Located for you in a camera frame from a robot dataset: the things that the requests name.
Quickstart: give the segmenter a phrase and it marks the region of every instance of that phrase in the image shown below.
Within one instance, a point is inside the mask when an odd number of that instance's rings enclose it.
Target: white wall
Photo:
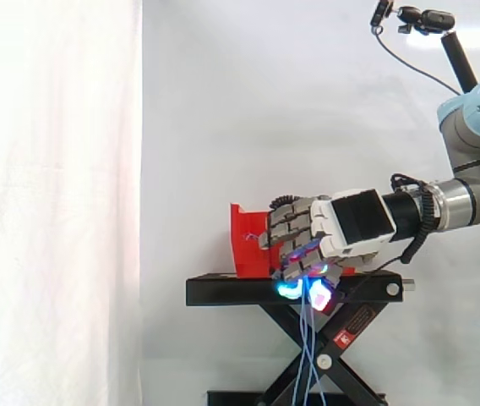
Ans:
[[[435,110],[451,94],[391,59],[375,0],[161,0],[145,5],[141,282],[149,406],[202,406],[208,389],[262,390],[297,352],[256,307],[186,308],[184,281],[232,270],[229,203],[389,190],[450,176]],[[421,1],[480,27],[478,1]],[[440,49],[385,41],[457,87]],[[471,50],[480,78],[480,50]],[[390,258],[403,248],[392,246]],[[480,405],[480,228],[434,235],[346,359],[390,404]]]

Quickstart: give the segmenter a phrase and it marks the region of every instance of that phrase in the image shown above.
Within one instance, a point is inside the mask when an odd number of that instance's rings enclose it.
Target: robotic hand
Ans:
[[[389,242],[413,238],[401,257],[408,263],[428,233],[480,224],[480,84],[441,105],[438,116],[453,179],[425,184],[395,175],[388,195],[370,189],[290,199],[270,212],[259,237],[261,249],[282,243],[275,277],[336,284],[339,266],[363,264]]]
[[[325,275],[335,283],[341,272],[332,271],[363,264],[395,234],[394,220],[376,190],[348,190],[331,198],[292,198],[276,207],[259,246],[282,243],[284,281]]]

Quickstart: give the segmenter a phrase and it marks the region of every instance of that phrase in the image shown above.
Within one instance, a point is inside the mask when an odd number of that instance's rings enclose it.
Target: black cable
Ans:
[[[451,91],[452,93],[454,93],[455,95],[459,96],[461,93],[455,89],[453,89],[450,85],[447,85],[443,80],[439,79],[439,78],[436,78],[435,76],[433,76],[432,74],[429,74],[428,72],[424,72],[423,70],[411,65],[409,62],[405,61],[404,59],[398,57],[395,53],[393,53],[384,43],[383,41],[381,40],[380,38],[380,35],[383,33],[383,30],[384,28],[382,26],[379,26],[379,27],[373,27],[372,28],[372,34],[374,34],[375,36],[375,39],[377,40],[377,42],[383,47],[383,49],[385,51],[387,51],[394,59],[396,59],[398,62],[400,63],[403,63],[404,65],[406,65],[409,69],[412,69],[414,70],[415,72],[417,72],[418,74],[421,74],[422,76],[426,76],[427,78],[439,83],[440,85],[442,85],[443,87],[445,87],[446,89],[448,89],[449,91]]]
[[[426,188],[426,183],[422,180],[411,178],[401,173],[395,173],[390,178],[390,185],[396,192],[403,186],[416,185],[420,190],[422,203],[422,221],[417,235],[412,242],[404,249],[400,260],[402,264],[410,264],[412,257],[422,248],[426,238],[435,229],[435,204],[432,192]]]
[[[284,205],[291,205],[295,201],[300,199],[300,196],[294,196],[294,195],[283,195],[280,197],[276,197],[271,201],[270,203],[270,209],[275,210],[278,207],[282,207]]]

